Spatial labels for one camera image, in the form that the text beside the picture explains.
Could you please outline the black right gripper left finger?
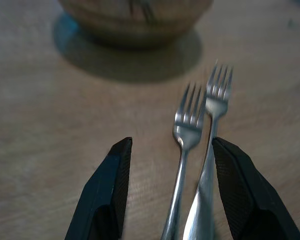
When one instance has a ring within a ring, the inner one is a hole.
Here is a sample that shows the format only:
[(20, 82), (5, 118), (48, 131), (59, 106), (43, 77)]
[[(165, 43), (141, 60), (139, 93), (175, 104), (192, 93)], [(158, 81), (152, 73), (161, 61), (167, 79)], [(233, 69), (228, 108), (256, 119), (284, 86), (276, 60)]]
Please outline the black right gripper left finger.
[(65, 239), (120, 240), (129, 189), (133, 139), (115, 143), (85, 184)]

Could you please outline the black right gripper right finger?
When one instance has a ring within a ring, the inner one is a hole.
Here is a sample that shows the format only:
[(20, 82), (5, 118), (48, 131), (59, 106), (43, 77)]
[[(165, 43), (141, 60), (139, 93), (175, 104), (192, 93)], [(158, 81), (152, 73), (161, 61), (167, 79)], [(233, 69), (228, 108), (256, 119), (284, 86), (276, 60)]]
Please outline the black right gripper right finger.
[(218, 188), (234, 240), (300, 240), (275, 188), (237, 145), (212, 140)]

